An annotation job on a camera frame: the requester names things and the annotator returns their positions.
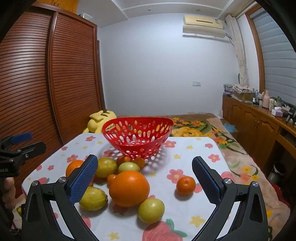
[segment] perforated fruit bowl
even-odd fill
[[[122,154],[146,159],[166,141],[172,126],[168,118],[123,117],[106,122],[102,134]]]

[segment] stuffed animal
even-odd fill
[[[97,113],[91,114],[89,116],[90,121],[87,124],[87,128],[84,130],[83,133],[96,133],[96,134],[100,134],[102,133],[102,127],[103,125],[112,119],[116,119],[116,115],[114,114],[114,112],[109,111],[109,110],[100,110]]]

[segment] wall outlet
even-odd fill
[[[192,86],[201,86],[201,83],[197,81],[192,81]]]

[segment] human hand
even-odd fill
[[[4,188],[8,190],[2,197],[5,207],[7,209],[14,209],[17,201],[15,199],[15,181],[13,177],[8,177],[4,180]]]

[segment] ceiling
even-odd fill
[[[225,20],[254,0],[79,0],[77,14],[87,13],[103,28],[129,18],[159,14],[198,14]]]

